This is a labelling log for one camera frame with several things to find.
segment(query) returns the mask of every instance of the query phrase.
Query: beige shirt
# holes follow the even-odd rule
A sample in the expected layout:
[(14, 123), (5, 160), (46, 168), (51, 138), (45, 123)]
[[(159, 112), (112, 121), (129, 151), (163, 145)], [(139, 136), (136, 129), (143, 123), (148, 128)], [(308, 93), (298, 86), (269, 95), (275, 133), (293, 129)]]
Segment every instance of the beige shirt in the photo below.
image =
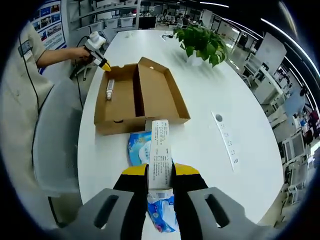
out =
[[(29, 42), (25, 53), (28, 72), (39, 97), (39, 106), (53, 84), (38, 73), (37, 60), (45, 47), (30, 22), (20, 34), (21, 43)], [(17, 39), (2, 76), (0, 92), (1, 152), (12, 180), (34, 185), (32, 143), (38, 119), (37, 97), (27, 74)]]

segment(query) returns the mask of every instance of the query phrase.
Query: chair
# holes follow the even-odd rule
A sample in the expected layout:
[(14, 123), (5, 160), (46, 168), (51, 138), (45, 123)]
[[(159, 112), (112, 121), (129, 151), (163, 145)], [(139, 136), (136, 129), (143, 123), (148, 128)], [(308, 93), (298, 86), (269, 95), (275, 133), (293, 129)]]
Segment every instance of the chair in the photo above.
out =
[(62, 79), (42, 105), (32, 146), (35, 178), (48, 197), (79, 192), (77, 151), (81, 116), (76, 85), (69, 78)]
[(182, 18), (178, 18), (176, 27), (179, 28), (179, 29), (186, 29), (188, 26), (184, 25), (184, 22), (182, 21)]
[(172, 24), (175, 24), (175, 22), (176, 22), (176, 18), (175, 18), (175, 16), (173, 16), (173, 17), (171, 18), (171, 23), (172, 23)]

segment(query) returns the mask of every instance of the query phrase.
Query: cardboard box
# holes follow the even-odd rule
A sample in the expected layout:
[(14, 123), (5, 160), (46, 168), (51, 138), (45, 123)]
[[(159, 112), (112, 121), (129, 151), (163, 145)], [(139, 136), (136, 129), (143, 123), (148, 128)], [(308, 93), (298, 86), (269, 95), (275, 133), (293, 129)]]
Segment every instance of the cardboard box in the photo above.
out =
[[(106, 101), (109, 79), (114, 79), (112, 100)], [(145, 130), (146, 119), (167, 119), (183, 124), (190, 119), (170, 70), (142, 57), (136, 64), (113, 66), (100, 84), (94, 124), (102, 135)]]

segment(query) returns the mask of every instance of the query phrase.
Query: white table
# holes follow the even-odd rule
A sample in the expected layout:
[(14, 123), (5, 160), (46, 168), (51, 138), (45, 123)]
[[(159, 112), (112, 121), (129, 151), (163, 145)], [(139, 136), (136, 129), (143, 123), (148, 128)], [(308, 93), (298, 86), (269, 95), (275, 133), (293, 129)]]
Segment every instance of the white table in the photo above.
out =
[[(161, 38), (165, 31), (119, 32), (105, 57), (112, 66), (137, 63), (147, 57), (170, 69), (188, 108), (191, 120), (170, 126), (172, 158), (199, 170), (209, 187), (217, 187), (240, 203), (246, 216), (257, 223), (283, 185), (277, 142), (258, 101), (223, 62), (214, 68), (205, 62), (188, 66), (175, 39)], [(98, 68), (84, 105), (78, 141), (78, 178), (85, 204), (104, 188), (112, 189), (129, 167), (129, 134), (96, 133), (94, 112), (103, 71)], [(238, 145), (240, 169), (233, 172), (223, 138), (212, 112), (220, 114)], [(159, 233), (148, 214), (143, 239), (180, 239), (180, 234)]]

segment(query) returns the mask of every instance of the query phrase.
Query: white shelf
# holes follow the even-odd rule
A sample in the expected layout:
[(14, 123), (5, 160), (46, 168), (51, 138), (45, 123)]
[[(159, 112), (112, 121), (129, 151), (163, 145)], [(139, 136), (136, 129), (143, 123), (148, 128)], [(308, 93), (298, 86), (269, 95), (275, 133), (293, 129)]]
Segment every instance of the white shelf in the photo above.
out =
[(111, 12), (111, 11), (117, 11), (117, 10), (123, 10), (123, 9), (136, 9), (137, 8), (137, 4), (130, 4), (130, 5), (111, 5), (111, 6), (102, 6), (102, 7), (98, 7), (96, 10), (82, 14), (80, 16), (76, 16), (74, 17), (71, 22), (75, 22), (78, 21), (80, 19), (83, 19), (85, 17), (89, 17), (91, 15), (97, 15), (97, 14), (103, 14), (106, 12)]

